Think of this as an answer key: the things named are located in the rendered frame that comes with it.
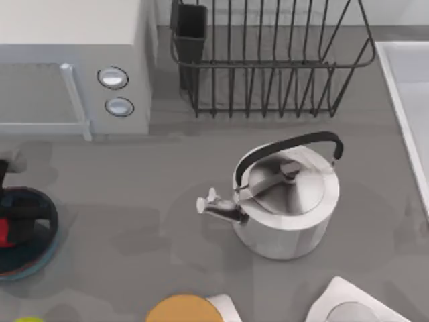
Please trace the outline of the black utensil holder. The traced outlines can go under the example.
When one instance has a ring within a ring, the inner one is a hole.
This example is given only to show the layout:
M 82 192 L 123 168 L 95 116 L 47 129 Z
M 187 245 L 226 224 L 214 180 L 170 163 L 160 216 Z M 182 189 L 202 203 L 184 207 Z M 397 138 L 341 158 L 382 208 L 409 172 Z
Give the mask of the black utensil holder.
M 180 89 L 183 91 L 193 87 L 192 67 L 189 65 L 201 64 L 207 19 L 207 6 L 172 0 L 170 27 L 178 54 Z

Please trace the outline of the white flat block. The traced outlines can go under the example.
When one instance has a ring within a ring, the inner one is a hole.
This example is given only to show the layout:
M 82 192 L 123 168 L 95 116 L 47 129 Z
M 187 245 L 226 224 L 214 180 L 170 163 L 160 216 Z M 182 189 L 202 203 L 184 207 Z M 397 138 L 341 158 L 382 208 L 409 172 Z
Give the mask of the white flat block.
M 218 294 L 206 298 L 220 313 L 223 322 L 243 322 L 234 302 L 227 294 Z

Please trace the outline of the white square plate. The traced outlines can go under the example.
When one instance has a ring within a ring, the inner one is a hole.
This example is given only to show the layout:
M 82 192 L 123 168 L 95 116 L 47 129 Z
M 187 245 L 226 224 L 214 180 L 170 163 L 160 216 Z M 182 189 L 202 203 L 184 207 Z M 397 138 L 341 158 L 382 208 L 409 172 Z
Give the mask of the white square plate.
M 335 305 L 349 301 L 356 301 L 369 306 L 384 322 L 412 322 L 390 306 L 396 297 L 402 296 L 396 285 L 386 282 L 384 289 L 386 299 L 381 301 L 348 280 L 335 276 L 325 291 L 310 306 L 304 322 L 325 322 L 326 316 Z

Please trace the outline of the small round microwave knob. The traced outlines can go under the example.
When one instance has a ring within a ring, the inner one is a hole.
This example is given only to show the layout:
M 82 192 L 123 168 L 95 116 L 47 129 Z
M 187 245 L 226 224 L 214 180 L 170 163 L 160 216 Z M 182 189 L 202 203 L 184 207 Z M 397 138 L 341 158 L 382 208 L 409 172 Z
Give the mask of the small round microwave knob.
M 125 97 L 115 97 L 105 102 L 105 110 L 113 117 L 129 117 L 134 111 L 134 104 Z

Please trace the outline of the dark bowl with blue rim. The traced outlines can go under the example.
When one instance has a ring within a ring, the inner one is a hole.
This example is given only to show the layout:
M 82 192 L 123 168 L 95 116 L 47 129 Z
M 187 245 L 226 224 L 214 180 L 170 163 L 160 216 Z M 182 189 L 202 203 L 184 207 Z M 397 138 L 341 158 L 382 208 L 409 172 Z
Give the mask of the dark bowl with blue rim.
M 58 211 L 52 199 L 29 187 L 0 189 L 0 205 L 10 205 L 18 198 L 35 199 L 50 206 L 50 218 L 38 219 L 34 236 L 12 248 L 0 248 L 0 282 L 26 278 L 41 270 L 55 254 L 59 240 Z

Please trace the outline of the grey round dish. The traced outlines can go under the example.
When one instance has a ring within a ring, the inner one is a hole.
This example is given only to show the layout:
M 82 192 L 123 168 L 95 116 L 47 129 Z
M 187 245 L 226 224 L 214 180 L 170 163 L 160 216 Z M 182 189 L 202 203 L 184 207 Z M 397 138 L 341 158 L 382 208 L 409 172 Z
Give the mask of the grey round dish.
M 335 305 L 326 316 L 325 322 L 384 322 L 369 306 L 356 301 Z

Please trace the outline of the large round microwave knob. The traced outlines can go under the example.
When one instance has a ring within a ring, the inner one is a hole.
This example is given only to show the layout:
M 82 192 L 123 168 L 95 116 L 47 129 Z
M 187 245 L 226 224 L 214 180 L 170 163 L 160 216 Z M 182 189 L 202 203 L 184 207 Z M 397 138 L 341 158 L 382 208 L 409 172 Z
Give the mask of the large round microwave knob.
M 129 76 L 123 69 L 110 66 L 97 71 L 97 80 L 107 89 L 119 90 L 128 85 Z

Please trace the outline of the pale microwave oven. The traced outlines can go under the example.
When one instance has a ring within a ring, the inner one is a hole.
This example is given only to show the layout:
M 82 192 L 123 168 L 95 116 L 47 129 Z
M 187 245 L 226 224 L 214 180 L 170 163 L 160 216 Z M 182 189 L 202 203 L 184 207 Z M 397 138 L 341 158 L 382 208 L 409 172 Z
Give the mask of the pale microwave oven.
M 63 63 L 74 68 L 93 137 L 147 134 L 157 53 L 154 0 L 0 0 L 0 135 L 82 135 Z M 110 66 L 128 74 L 126 87 L 98 82 Z M 108 114 L 115 97 L 135 111 Z

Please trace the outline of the orange round disc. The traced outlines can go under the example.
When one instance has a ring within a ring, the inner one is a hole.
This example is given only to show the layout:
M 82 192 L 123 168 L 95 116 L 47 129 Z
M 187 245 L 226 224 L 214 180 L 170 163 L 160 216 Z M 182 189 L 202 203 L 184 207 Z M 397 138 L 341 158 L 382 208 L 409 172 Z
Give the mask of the orange round disc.
M 207 299 L 194 294 L 174 294 L 158 302 L 145 316 L 145 322 L 224 322 L 220 312 Z

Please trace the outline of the red and black object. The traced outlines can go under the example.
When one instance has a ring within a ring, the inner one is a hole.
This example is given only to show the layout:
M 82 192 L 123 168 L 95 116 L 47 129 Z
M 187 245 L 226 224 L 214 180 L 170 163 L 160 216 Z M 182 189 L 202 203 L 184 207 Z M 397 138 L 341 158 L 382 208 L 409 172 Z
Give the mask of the red and black object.
M 35 199 L 18 198 L 0 205 L 0 248 L 12 248 L 34 236 L 38 219 L 50 218 L 50 206 Z

